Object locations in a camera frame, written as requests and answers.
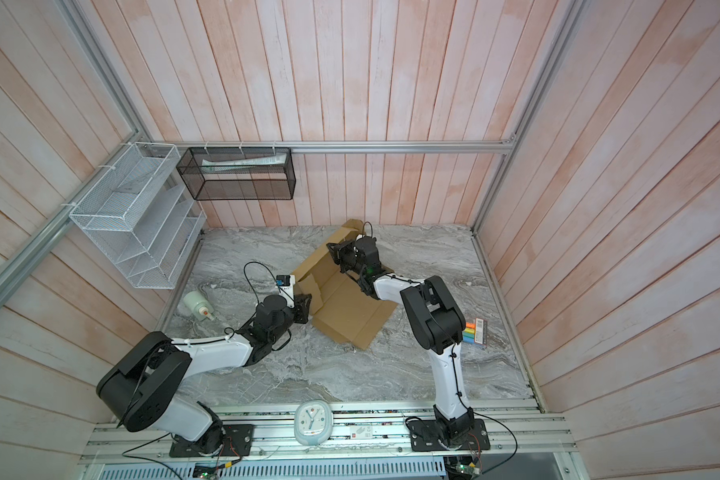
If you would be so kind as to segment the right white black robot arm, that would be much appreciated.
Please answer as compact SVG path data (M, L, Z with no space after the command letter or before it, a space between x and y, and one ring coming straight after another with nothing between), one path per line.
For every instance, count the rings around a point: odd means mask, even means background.
M382 265L372 236L359 235L326 247L340 272L352 278L364 294L403 306L416 341L429 352L435 380L435 420L421 420L415 433L420 435L427 427L428 435L442 446L461 446L475 425L461 366L466 319L444 280L437 275L419 280L393 273Z

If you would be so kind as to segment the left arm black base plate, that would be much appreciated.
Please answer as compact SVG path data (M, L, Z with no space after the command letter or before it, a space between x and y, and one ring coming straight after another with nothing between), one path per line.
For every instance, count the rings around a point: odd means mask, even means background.
M214 424L194 442L177 436L171 445L169 457L245 457L251 451L254 429L253 424Z

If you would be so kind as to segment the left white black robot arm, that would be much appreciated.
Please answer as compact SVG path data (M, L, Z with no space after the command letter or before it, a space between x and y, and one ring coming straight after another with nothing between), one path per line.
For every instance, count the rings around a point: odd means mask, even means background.
M218 454L222 421L201 402L179 398L179 387L197 374L260 362L293 324L308 322L311 300L310 294L269 295L246 323L223 336L172 339L150 332L103 376L96 394L130 432L154 427L202 456Z

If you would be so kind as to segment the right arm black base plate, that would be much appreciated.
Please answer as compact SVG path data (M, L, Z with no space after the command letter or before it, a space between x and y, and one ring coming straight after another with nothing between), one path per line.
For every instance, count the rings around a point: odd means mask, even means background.
M404 424L409 432L411 449L414 452L435 452L445 450L470 450L475 452L490 449L490 440L483 420L477 419L471 429L451 434L437 420L407 417Z

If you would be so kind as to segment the brown cardboard box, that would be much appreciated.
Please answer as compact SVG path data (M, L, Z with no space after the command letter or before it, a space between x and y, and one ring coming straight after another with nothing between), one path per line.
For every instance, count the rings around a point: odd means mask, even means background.
M294 271L297 290L312 296L312 324L335 342L366 350L397 308L392 301L365 295L339 270L325 245Z

